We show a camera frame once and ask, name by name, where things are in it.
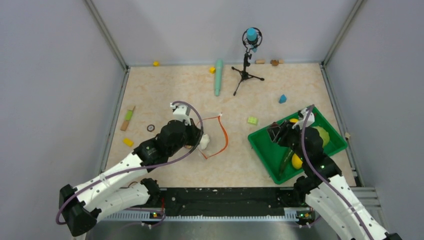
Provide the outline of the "clear zip bag orange zipper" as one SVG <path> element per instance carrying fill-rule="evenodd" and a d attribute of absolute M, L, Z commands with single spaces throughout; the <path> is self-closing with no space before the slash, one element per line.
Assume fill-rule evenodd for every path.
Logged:
<path fill-rule="evenodd" d="M 203 143 L 197 147 L 198 155 L 203 160 L 211 160 L 222 154 L 229 145 L 229 136 L 223 121 L 221 112 L 205 112 L 202 115 L 203 134 L 209 139 L 204 149 Z"/>

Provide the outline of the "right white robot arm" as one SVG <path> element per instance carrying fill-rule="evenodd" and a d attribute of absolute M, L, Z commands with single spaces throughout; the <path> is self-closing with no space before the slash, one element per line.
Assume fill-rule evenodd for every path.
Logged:
<path fill-rule="evenodd" d="M 312 207 L 342 240 L 399 240 L 367 211 L 342 171 L 324 152 L 325 136 L 317 127 L 299 127 L 285 120 L 267 128 L 273 143 L 287 147 L 302 160 L 305 176 L 293 186 L 293 200 Z"/>

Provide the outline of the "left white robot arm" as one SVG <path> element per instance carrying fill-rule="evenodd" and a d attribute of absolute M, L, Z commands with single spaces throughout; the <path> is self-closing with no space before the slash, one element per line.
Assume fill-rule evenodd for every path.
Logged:
<path fill-rule="evenodd" d="M 73 237 L 91 230 L 105 217 L 133 206 L 156 206 L 161 200 L 157 181 L 144 178 L 134 186 L 124 188 L 131 180 L 154 169 L 170 165 L 169 158 L 185 146 L 192 153 L 200 144 L 204 125 L 193 119 L 171 120 L 155 137 L 143 141 L 123 160 L 102 174 L 77 186 L 65 185 L 59 191 L 58 225 L 67 225 Z"/>

